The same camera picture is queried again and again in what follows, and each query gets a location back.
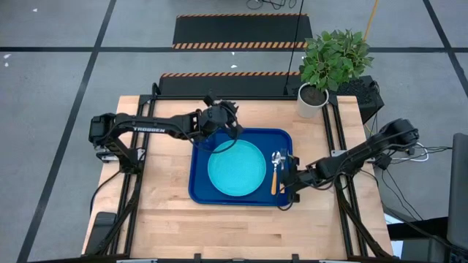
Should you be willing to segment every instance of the turquoise plate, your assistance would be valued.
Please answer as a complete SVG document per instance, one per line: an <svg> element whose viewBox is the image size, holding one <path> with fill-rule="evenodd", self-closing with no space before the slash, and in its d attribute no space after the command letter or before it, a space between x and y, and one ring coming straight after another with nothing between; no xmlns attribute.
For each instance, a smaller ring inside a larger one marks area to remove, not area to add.
<svg viewBox="0 0 468 263"><path fill-rule="evenodd" d="M223 142L216 150L233 143ZM242 197L257 190L266 173L266 163L257 146L238 140L229 150L213 153L208 160L208 176L214 187L223 194Z"/></svg>

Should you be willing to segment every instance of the flower pot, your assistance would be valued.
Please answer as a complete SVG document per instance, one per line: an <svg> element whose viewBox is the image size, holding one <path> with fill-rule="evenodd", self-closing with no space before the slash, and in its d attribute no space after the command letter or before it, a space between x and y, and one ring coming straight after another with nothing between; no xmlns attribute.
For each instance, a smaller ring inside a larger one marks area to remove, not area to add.
<svg viewBox="0 0 468 263"><path fill-rule="evenodd" d="M308 83L304 83L298 91L298 102L297 102L297 111L299 116L302 118L312 118L314 117L319 111L321 111L322 107L327 104L328 102L328 91L325 90L325 102L323 102L320 105L310 105L306 103L302 98L301 98L301 90L304 87L310 86Z"/></svg>

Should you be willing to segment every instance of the black floor line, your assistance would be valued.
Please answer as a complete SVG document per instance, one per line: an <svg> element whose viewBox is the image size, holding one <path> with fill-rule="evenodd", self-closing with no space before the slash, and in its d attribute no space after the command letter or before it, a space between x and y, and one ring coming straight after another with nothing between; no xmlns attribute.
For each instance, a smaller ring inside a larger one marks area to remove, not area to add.
<svg viewBox="0 0 468 263"><path fill-rule="evenodd" d="M94 64L96 63L97 55L99 53L98 47L100 47L102 44L102 40L104 39L107 26L109 25L110 16L112 15L115 5L116 0L110 0L109 6L107 7L107 12L104 16L104 20L102 21L101 29L99 30L96 42L94 43L94 49L91 53L88 65L86 66L86 70L83 74L83 79L81 80L81 84L76 94L75 101L73 102L73 106L68 117L67 125L65 126L64 133L61 136L60 143L58 144L56 155L53 158L52 166L50 168L47 180L45 181L45 185L39 198L39 202L37 203L36 210L34 211L31 224L29 225L28 232L26 233L26 237L24 239L23 245L21 246L21 250L18 255L18 260L16 262L22 263L28 261L29 254L31 253L31 249L37 235L37 231L39 230L42 217L44 216L45 209L49 202L50 194L52 193L53 185L56 182L57 174L59 173L59 167L64 157L65 150L67 149L70 135L72 134L73 126L75 125L78 110L80 109L81 102L83 101L83 97L86 92L86 88L88 87L89 78L91 77Z"/></svg>
<svg viewBox="0 0 468 263"><path fill-rule="evenodd" d="M442 25L440 24L439 19L437 18L436 12L432 7L431 2L429 2L429 0L423 0L423 2L426 6L427 12L429 13L429 16L431 17L432 23L434 24L434 27L436 28L437 33L439 34L440 40L442 40L445 49L447 49L448 57L453 65L453 69L455 69L455 73L458 79L460 80L461 86L465 90L465 94L468 96L467 76L464 74L464 70L463 68L461 68L460 63L458 62L458 59L455 53L453 52L452 46L448 41L447 35L445 35L444 29L442 29Z"/></svg>
<svg viewBox="0 0 468 263"><path fill-rule="evenodd" d="M0 52L92 52L94 47L0 47ZM370 47L370 53L444 53L445 47ZM468 47L452 47L455 53L468 53ZM171 47L99 47L99 52L111 53L183 53L183 52L291 52L292 48L231 48L231 49L174 49Z"/></svg>

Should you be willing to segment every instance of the plastic tray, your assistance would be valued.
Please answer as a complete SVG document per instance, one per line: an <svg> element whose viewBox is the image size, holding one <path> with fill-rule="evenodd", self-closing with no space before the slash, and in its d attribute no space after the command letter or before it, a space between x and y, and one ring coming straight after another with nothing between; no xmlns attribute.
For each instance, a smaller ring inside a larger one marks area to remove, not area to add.
<svg viewBox="0 0 468 263"><path fill-rule="evenodd" d="M242 197L232 197L218 191L208 176L208 160L211 153L198 150L193 147L192 165L190 167L189 194L190 197L200 204L216 205L262 205L262 206L284 206L287 205L287 189L285 194L280 194L278 198L271 195L271 183L273 180L273 164L271 154L275 150L286 148L293 154L293 141L291 136L281 129L244 129L239 137L246 140L262 152L266 162L265 179L257 190ZM214 150L218 145L231 140L223 131L213 134L206 142L199 143L201 147ZM281 165L276 168L278 182L281 180Z"/></svg>

